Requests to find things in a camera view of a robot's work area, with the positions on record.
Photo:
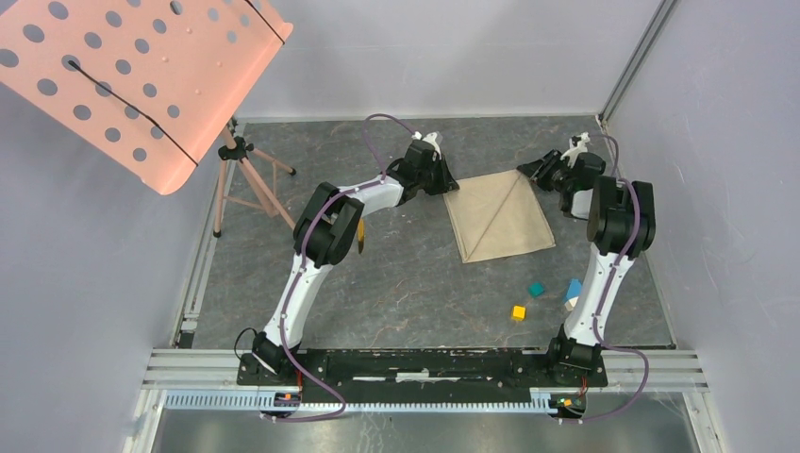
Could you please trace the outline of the pink perforated music stand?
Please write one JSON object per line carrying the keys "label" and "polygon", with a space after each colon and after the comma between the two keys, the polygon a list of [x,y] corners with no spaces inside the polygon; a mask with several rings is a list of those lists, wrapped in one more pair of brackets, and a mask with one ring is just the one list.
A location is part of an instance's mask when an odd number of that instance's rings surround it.
{"label": "pink perforated music stand", "polygon": [[226,173],[245,160],[235,114],[293,33],[267,1],[7,1],[1,5],[1,143],[37,109],[152,191],[181,189],[222,146],[209,225]]}

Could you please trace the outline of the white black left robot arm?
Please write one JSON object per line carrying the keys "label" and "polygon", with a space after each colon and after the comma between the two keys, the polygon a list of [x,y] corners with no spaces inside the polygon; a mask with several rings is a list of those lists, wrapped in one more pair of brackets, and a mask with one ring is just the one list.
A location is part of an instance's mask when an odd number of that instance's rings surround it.
{"label": "white black left robot arm", "polygon": [[440,195],[458,184],[441,151],[442,135],[412,137],[406,155],[393,161],[385,174],[352,186],[323,182],[307,202],[292,236],[292,268],[275,313],[253,341],[252,354],[260,372],[273,384],[289,382],[296,372],[295,352],[322,283],[358,239],[364,217],[397,208],[419,191]]}

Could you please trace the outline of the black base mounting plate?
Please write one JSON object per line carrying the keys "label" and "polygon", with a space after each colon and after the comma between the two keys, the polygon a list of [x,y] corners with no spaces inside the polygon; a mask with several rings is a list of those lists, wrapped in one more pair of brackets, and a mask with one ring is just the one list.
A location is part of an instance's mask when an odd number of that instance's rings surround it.
{"label": "black base mounting plate", "polygon": [[608,385],[605,364],[584,369],[556,362],[540,349],[308,349],[269,371],[250,353],[242,355],[241,386],[301,387],[303,402],[358,404],[527,402],[532,389],[567,392]]}

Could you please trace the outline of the blue triangular block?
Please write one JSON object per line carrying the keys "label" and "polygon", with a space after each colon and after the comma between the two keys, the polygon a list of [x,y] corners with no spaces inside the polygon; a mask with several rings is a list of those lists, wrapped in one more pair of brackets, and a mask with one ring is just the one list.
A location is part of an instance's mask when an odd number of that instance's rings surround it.
{"label": "blue triangular block", "polygon": [[582,290],[582,283],[577,278],[572,278],[569,282],[567,291],[563,297],[563,301],[565,303],[571,302],[573,299],[577,299]]}

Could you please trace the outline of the aluminium frame rails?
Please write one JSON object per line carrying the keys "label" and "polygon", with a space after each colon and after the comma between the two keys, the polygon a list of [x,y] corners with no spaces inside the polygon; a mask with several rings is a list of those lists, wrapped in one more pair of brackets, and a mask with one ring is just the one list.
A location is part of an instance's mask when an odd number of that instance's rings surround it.
{"label": "aluminium frame rails", "polygon": [[[292,365],[307,377],[308,370],[289,355]],[[638,347],[621,347],[604,340],[601,358],[608,385],[582,386],[567,392],[532,389],[527,402],[513,403],[424,403],[358,404],[303,402],[301,387],[241,386],[237,382],[240,360],[248,351],[235,350],[231,356],[219,350],[161,349],[152,353],[142,389],[160,409],[255,411],[274,423],[307,423],[333,420],[355,412],[396,413],[537,413],[559,425],[583,426],[592,418],[586,413],[586,399],[592,392],[627,393],[637,400],[647,393],[679,393],[688,408],[695,439],[704,452],[719,452],[722,442],[708,411],[707,387],[699,360],[688,350],[664,349],[648,352]]]}

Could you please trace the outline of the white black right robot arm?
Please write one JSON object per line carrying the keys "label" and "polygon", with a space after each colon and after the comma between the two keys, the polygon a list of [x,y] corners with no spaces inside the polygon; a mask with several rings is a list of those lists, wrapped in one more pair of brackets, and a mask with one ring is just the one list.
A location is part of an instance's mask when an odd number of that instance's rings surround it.
{"label": "white black right robot arm", "polygon": [[587,222],[590,260],[575,307],[548,346],[544,370],[557,385],[599,367],[605,326],[624,277],[655,239],[653,185],[607,176],[606,161],[591,153],[558,150],[521,164],[517,171],[557,192],[562,213]]}

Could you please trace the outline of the teal cube block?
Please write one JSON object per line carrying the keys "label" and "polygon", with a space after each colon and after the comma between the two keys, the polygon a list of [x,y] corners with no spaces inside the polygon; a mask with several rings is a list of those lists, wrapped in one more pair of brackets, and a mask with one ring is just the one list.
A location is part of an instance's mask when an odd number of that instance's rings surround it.
{"label": "teal cube block", "polygon": [[544,294],[545,289],[540,282],[535,282],[527,288],[527,292],[531,297],[536,298]]}

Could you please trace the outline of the beige cloth napkin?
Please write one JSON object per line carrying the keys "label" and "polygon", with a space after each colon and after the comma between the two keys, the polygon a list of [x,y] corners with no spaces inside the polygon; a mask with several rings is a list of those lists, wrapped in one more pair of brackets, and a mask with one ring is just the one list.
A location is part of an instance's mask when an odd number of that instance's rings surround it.
{"label": "beige cloth napkin", "polygon": [[462,179],[458,185],[443,198],[462,262],[518,256],[556,245],[523,174],[509,170]]}

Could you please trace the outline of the yellow cube block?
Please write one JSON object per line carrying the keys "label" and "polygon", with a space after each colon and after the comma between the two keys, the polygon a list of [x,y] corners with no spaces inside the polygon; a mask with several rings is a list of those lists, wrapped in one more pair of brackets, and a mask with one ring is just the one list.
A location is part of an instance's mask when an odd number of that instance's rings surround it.
{"label": "yellow cube block", "polygon": [[510,318],[514,321],[524,321],[526,316],[526,307],[515,305],[511,309]]}

